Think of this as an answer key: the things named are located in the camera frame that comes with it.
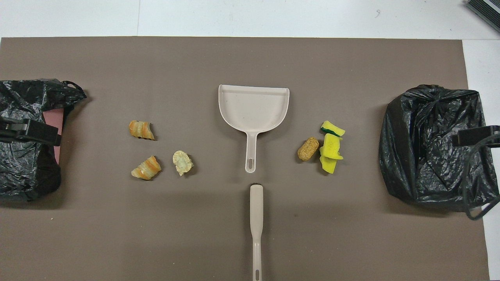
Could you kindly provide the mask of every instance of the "trash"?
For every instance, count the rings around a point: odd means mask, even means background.
[[[335,126],[328,120],[323,122],[323,124],[321,125],[321,131],[327,134],[335,135],[337,137],[342,137],[346,133],[346,130]]]
[[[161,170],[162,167],[160,167],[160,164],[156,160],[155,156],[151,156],[139,164],[137,168],[133,169],[131,174],[136,178],[149,181]]]
[[[304,144],[297,150],[298,158],[302,161],[307,161],[316,153],[320,143],[315,137],[308,138]]]
[[[327,133],[324,135],[323,149],[321,155],[331,159],[342,160],[339,149],[341,149],[341,137],[334,134]]]
[[[189,158],[189,156],[186,154],[186,152],[182,150],[177,150],[173,156],[172,156],[172,162],[175,165],[175,169],[177,170],[177,173],[179,173],[179,176],[182,177],[184,173],[187,173],[191,170],[193,165],[193,162]]]
[[[150,128],[151,123],[144,121],[132,120],[128,124],[130,134],[136,138],[155,140]]]
[[[56,79],[0,81],[0,116],[45,124],[44,111],[65,108],[86,98],[82,88]],[[54,147],[41,142],[0,142],[0,200],[31,201],[59,188],[61,169]]]
[[[319,161],[321,162],[321,168],[327,173],[333,174],[335,172],[335,166],[337,166],[337,159],[328,158],[323,155],[324,146],[319,148]]]
[[[482,126],[477,91],[420,85],[398,96],[385,111],[378,151],[389,194],[454,212],[467,212],[498,198],[490,149],[479,148],[468,162],[472,147],[453,145],[459,130]],[[466,164],[468,173],[463,171]]]

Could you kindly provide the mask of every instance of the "black clip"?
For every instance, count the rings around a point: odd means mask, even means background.
[[[60,146],[58,128],[32,119],[12,119],[0,116],[0,142],[37,142],[49,146]]]
[[[451,142],[454,147],[474,146],[484,138],[498,135],[498,139],[494,139],[486,144],[489,148],[500,148],[500,126],[484,126],[472,129],[459,130],[457,134],[451,136]]]

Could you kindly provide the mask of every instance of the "peanut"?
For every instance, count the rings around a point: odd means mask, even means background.
[[[302,161],[307,161],[311,159],[311,157],[314,155],[314,153],[318,150],[318,147],[320,147],[320,143],[318,142],[317,139],[314,137],[308,138],[304,144],[298,149],[297,155],[298,158]]]

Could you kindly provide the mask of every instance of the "dustpan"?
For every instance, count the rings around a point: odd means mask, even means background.
[[[245,170],[255,172],[257,135],[276,128],[287,115],[288,88],[220,85],[219,109],[231,127],[246,133]]]

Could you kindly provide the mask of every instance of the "yellow sponge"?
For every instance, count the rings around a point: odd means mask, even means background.
[[[321,156],[319,157],[319,161],[321,162],[321,167],[325,172],[333,174],[335,171],[335,166],[337,165],[337,159],[332,159],[323,156],[323,146],[319,148],[319,153]]]
[[[342,157],[339,153],[339,149],[341,148],[341,140],[341,137],[338,137],[331,133],[327,133],[324,136],[323,153],[321,155],[337,160],[344,159],[344,157]]]
[[[321,125],[321,131],[328,133],[328,134],[333,134],[336,135],[337,137],[342,137],[346,133],[345,130],[335,126],[334,124],[330,123],[330,121],[325,121],[323,122],[323,125]]]

